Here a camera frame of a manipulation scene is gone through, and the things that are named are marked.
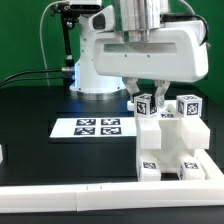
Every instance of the cable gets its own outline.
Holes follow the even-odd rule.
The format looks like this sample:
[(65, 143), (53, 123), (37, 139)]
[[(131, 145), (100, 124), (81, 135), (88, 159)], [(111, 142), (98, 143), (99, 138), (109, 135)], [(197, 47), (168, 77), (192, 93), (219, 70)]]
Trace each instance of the cable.
[(21, 78), (21, 79), (13, 79), (13, 80), (9, 80), (9, 81), (6, 81), (6, 82), (1, 82), (0, 83), (0, 88), (2, 88), (3, 86), (9, 84), (9, 83), (12, 83), (12, 82), (23, 82), (23, 81), (38, 81), (38, 80), (52, 80), (52, 79), (63, 79), (64, 77), (61, 76), (61, 77), (38, 77), (38, 78)]
[(20, 72), (20, 73), (16, 73), (13, 75), (10, 75), (9, 77), (7, 77), (6, 79), (4, 79), (2, 81), (2, 83), (4, 82), (8, 82), (18, 76), (22, 76), (22, 75), (27, 75), (27, 74), (40, 74), (40, 73), (56, 73), (56, 72), (61, 72), (61, 69), (42, 69), (42, 70), (31, 70), (31, 71), (24, 71), (24, 72)]
[(43, 12), (43, 14), (41, 16), (39, 36), (40, 36), (40, 46), (41, 46), (41, 52), (42, 52), (42, 57), (43, 57), (43, 62), (44, 62), (44, 68), (45, 69), (48, 69), (48, 65), (47, 65), (47, 59), (46, 59), (46, 54), (45, 54), (45, 49), (44, 49), (44, 43), (43, 43), (43, 22), (44, 22), (44, 18), (45, 18), (45, 15), (46, 15), (47, 11), (50, 9), (50, 7), (52, 7), (52, 6), (56, 5), (56, 4), (60, 4), (62, 2), (69, 2), (69, 1), (56, 1), (56, 2), (53, 2), (53, 3), (49, 4), (45, 8), (45, 10), (44, 10), (44, 12)]
[(193, 8), (184, 0), (177, 0), (181, 5), (183, 5), (190, 14), (195, 14)]

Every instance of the white plastic part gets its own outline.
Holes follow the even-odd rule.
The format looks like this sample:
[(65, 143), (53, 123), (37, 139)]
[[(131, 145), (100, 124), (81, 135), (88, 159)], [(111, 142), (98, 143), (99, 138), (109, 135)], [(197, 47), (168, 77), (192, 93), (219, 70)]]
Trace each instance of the white plastic part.
[(70, 5), (98, 5), (102, 6), (102, 0), (69, 0)]
[(177, 156), (177, 175), (180, 180), (205, 180), (205, 172), (199, 161), (188, 154)]
[(137, 142), (141, 150), (161, 149), (162, 132), (158, 120), (137, 118), (136, 128)]
[(75, 65), (75, 83), (72, 91), (86, 94), (113, 93), (125, 89), (121, 77), (100, 76), (93, 65), (93, 43), (95, 33), (88, 28), (88, 18), (81, 16), (80, 22), (80, 59)]
[(165, 27), (166, 28), (188, 27), (192, 29), (196, 34), (198, 44), (201, 44), (205, 36), (204, 24), (200, 20), (188, 21), (187, 23), (186, 22), (170, 22), (170, 23), (165, 23)]
[(160, 11), (161, 13), (168, 13), (170, 11), (168, 0), (160, 0)]
[(208, 72), (206, 44), (199, 46), (194, 28), (185, 23), (186, 27), (152, 30), (146, 43), (125, 44), (119, 33), (96, 34), (96, 71), (100, 75), (180, 82), (203, 78)]
[[(103, 30), (95, 30), (94, 27), (93, 27), (93, 19), (95, 17), (97, 17), (98, 15), (101, 15), (103, 14), (104, 17), (105, 17), (105, 29)], [(113, 6), (107, 6), (105, 9), (103, 9), (102, 11), (100, 11), (99, 13), (91, 16), (89, 18), (89, 21), (88, 21), (88, 24), (89, 24), (89, 29), (93, 32), (103, 32), (103, 31), (110, 31), (110, 30), (113, 30), (114, 27), (115, 27), (115, 15), (114, 15), (114, 8)]]
[(132, 103), (130, 100), (127, 102), (127, 109), (129, 111), (134, 111), (134, 109), (135, 109), (134, 103)]
[(204, 150), (196, 155), (206, 180), (1, 187), (0, 213), (224, 205), (223, 174)]
[(136, 170), (140, 157), (158, 159), (162, 173), (177, 173), (176, 156), (187, 152), (193, 156), (198, 148), (209, 148), (210, 130), (197, 117), (182, 118), (177, 113), (176, 101), (165, 101), (165, 106), (152, 117), (136, 116)]
[(159, 168), (158, 160), (155, 157), (140, 157), (140, 172), (138, 175), (138, 181), (160, 181), (161, 171)]
[(182, 118), (180, 136), (187, 149), (209, 149), (210, 130), (199, 117)]

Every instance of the black cable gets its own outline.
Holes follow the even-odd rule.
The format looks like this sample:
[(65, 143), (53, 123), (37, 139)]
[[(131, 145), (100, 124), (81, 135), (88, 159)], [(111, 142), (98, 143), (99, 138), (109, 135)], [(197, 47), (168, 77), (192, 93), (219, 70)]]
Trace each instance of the black cable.
[(61, 69), (41, 69), (41, 70), (24, 71), (24, 72), (20, 72), (20, 73), (16, 73), (16, 74), (10, 75), (6, 79), (4, 79), (2, 81), (2, 83), (7, 82), (7, 81), (10, 81), (10, 80), (12, 80), (12, 79), (14, 79), (14, 78), (16, 78), (18, 76), (22, 76), (22, 75), (27, 75), (27, 74), (40, 74), (40, 73), (56, 73), (56, 72), (61, 72)]
[(13, 79), (13, 80), (8, 80), (8, 81), (3, 81), (0, 83), (0, 88), (2, 88), (3, 86), (9, 84), (9, 83), (13, 83), (13, 82), (23, 82), (23, 81), (38, 81), (38, 80), (48, 80), (48, 79), (63, 79), (64, 76), (60, 76), (60, 77), (37, 77), (37, 78), (21, 78), (21, 79)]

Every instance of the white block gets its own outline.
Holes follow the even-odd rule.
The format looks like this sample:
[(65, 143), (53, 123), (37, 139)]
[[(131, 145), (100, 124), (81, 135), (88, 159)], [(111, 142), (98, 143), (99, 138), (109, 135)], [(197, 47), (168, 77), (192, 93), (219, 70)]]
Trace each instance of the white block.
[(132, 103), (130, 100), (127, 102), (127, 108), (128, 111), (134, 111), (135, 107), (134, 107), (134, 103)]
[(187, 149), (209, 149), (210, 130), (199, 117), (182, 118), (180, 136)]
[(158, 160), (155, 157), (140, 158), (141, 167), (139, 173), (139, 181), (160, 181), (161, 171)]
[(161, 149), (161, 129), (158, 120), (139, 118), (136, 120), (140, 150)]
[(144, 93), (134, 98), (135, 116), (149, 118), (157, 114), (157, 107), (151, 103), (151, 94)]
[(205, 180), (205, 172), (199, 161), (189, 155), (177, 158), (177, 175), (180, 180)]
[(206, 180), (223, 180), (224, 175), (214, 161), (209, 157), (204, 149), (196, 149), (194, 155), (200, 162), (205, 174)]
[(181, 117), (201, 117), (202, 99), (195, 95), (177, 96), (176, 108)]

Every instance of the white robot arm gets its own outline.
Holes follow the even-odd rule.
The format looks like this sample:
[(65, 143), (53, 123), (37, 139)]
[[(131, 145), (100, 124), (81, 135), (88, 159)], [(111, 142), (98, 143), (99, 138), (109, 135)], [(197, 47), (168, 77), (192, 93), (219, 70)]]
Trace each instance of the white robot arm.
[(133, 95), (139, 91), (137, 79), (142, 78), (156, 80), (159, 88), (155, 96), (163, 98), (170, 81), (195, 82), (207, 74), (207, 27), (203, 18), (171, 14), (168, 0), (111, 3), (101, 9), (100, 0), (69, 2), (72, 9), (99, 10), (88, 18), (79, 18), (82, 49), (73, 90), (115, 92), (124, 88), (116, 77), (123, 77)]

